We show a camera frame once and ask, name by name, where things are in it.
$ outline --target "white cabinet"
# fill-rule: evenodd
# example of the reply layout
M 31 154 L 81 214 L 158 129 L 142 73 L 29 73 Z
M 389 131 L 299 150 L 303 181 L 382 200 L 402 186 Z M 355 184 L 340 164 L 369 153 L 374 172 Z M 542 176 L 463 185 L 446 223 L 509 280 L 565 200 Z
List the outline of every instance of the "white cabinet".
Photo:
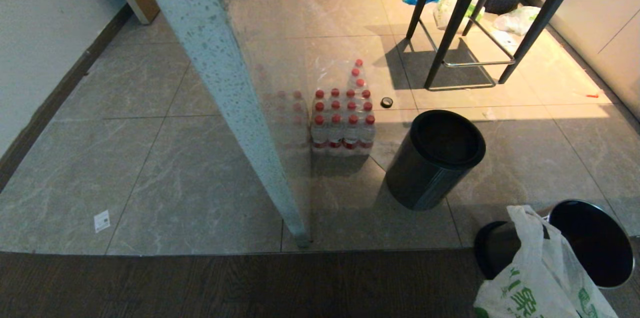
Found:
M 551 25 L 640 119 L 640 0 L 564 0 Z
M 589 63 L 640 119 L 640 12 Z

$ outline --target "water bottle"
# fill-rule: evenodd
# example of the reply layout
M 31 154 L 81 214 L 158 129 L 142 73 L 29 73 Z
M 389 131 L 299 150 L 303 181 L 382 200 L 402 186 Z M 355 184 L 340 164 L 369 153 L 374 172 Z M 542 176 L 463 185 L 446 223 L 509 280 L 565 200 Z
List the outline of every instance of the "water bottle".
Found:
M 331 115 L 339 115 L 342 116 L 342 104 L 340 104 L 340 101 L 338 99 L 334 100 L 331 102 Z
M 327 110 L 325 110 L 325 104 L 321 101 L 317 102 L 313 107 L 313 116 L 322 116 L 327 121 Z
M 360 126 L 359 145 L 364 149 L 373 147 L 373 140 L 376 137 L 375 122 L 376 118 L 373 115 L 367 115 L 364 124 Z
M 315 91 L 312 107 L 315 107 L 318 102 L 322 102 L 322 104 L 324 104 L 325 106 L 327 105 L 327 100 L 325 99 L 325 91 L 322 89 L 318 89 Z
M 311 125 L 311 140 L 314 149 L 324 149 L 327 146 L 329 137 L 325 127 L 325 118 L 322 115 L 316 115 Z
M 344 128 L 344 138 L 342 144 L 348 150 L 354 150 L 358 147 L 358 116 L 352 114 L 349 116 L 349 124 Z
M 365 120 L 370 115 L 373 115 L 373 104 L 370 101 L 366 101 L 362 104 L 361 109 L 358 109 L 358 119 Z
M 340 114 L 334 114 L 331 116 L 331 124 L 329 125 L 329 147 L 332 149 L 338 149 L 343 145 L 343 118 Z
M 346 115 L 350 116 L 350 115 L 358 115 L 358 111 L 356 111 L 356 108 L 358 107 L 358 104 L 356 104 L 356 102 L 354 101 L 349 101 L 349 103 L 347 103 L 347 111 L 346 111 Z

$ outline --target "stainless steel trash can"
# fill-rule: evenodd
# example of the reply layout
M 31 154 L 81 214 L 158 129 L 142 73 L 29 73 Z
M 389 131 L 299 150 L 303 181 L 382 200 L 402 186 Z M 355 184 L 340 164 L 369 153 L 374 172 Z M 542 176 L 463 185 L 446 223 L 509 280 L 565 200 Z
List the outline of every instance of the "stainless steel trash can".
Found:
M 438 206 L 482 161 L 487 147 L 476 126 L 447 110 L 419 114 L 386 172 L 393 197 L 414 211 Z
M 631 278 L 636 262 L 629 238 L 599 206 L 570 199 L 546 211 L 545 218 L 562 232 L 596 286 L 617 288 Z M 499 221 L 480 229 L 473 249 L 482 273 L 494 279 L 513 261 L 520 247 L 514 223 Z

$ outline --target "tile floor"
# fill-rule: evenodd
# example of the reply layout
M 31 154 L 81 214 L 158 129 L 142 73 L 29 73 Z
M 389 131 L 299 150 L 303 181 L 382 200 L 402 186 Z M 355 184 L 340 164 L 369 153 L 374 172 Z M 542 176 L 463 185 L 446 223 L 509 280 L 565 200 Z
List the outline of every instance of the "tile floor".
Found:
M 438 40 L 433 6 L 422 19 Z M 505 218 L 505 206 L 542 209 L 568 198 L 598 204 L 640 235 L 640 124 L 550 31 L 508 83 L 431 92 L 421 87 L 434 50 L 423 29 L 404 39 L 413 6 L 402 0 L 237 0 L 229 7 L 239 35 L 256 47 L 291 43 L 308 70 L 317 58 L 362 58 L 374 101 L 395 102 L 375 108 L 369 157 L 313 157 L 306 250 L 470 247 L 480 227 Z M 259 14 L 266 11 L 278 14 Z M 464 47 L 482 61 L 502 59 L 477 28 L 454 42 L 451 58 Z M 444 80 L 473 81 L 496 79 L 503 68 L 440 72 Z M 429 109 L 475 122 L 487 154 L 442 204 L 415 212 L 391 197 L 384 176 L 411 120 Z M 126 24 L 0 199 L 2 251 L 299 251 L 162 15 L 151 26 L 135 18 Z M 110 227 L 96 233 L 94 215 L 107 209 Z

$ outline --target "white wall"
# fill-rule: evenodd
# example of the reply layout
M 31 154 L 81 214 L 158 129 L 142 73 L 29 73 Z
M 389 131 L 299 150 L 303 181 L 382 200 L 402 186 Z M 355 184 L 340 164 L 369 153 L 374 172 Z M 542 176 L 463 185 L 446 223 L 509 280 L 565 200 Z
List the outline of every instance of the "white wall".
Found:
M 564 0 L 551 25 L 640 119 L 640 0 Z
M 125 0 L 0 0 L 0 156 Z

